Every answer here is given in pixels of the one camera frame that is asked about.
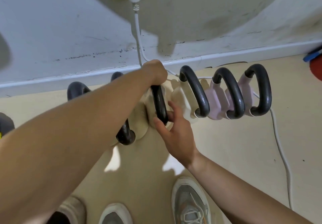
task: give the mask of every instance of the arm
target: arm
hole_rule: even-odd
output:
[[[111,150],[110,142],[147,89],[166,79],[160,61],[147,62],[142,69],[4,136],[0,142],[1,222],[21,224],[57,209],[103,152]]]
[[[181,109],[171,101],[169,105],[173,108],[169,119],[174,125],[168,131],[156,118],[157,131],[169,153],[191,172],[232,223],[311,223],[203,156],[195,146],[190,123],[183,118]]]

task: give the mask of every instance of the baseboard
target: baseboard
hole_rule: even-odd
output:
[[[235,62],[253,62],[265,59],[281,58],[292,55],[300,55],[310,52],[322,44],[322,40],[290,43],[272,47],[259,47],[240,51],[202,55],[184,59],[165,61],[166,68],[179,72],[183,65],[189,65],[193,70],[201,70],[206,67],[217,67]],[[84,84],[98,85],[110,81],[114,72],[131,72],[139,69],[139,65],[102,69],[76,74],[67,74],[55,77],[39,78],[27,81],[15,81],[0,84],[0,97],[11,97],[15,95],[48,92],[66,89],[73,81],[80,81]]]

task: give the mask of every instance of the forearm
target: forearm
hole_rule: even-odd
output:
[[[188,166],[232,223],[310,223],[199,152]]]
[[[21,223],[58,207],[109,148],[151,83],[143,70],[131,72],[3,137],[0,199],[6,201],[0,201],[0,218]]]

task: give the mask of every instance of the gray sneaker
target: gray sneaker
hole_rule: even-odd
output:
[[[133,224],[133,221],[125,205],[113,203],[105,208],[99,224]]]
[[[211,224],[210,208],[201,187],[190,177],[180,177],[172,190],[175,224]]]

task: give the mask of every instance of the blue object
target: blue object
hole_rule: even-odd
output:
[[[309,62],[313,60],[314,58],[318,57],[319,55],[322,54],[322,47],[319,47],[315,50],[313,50],[311,53],[309,53],[307,56],[303,58],[305,62]]]

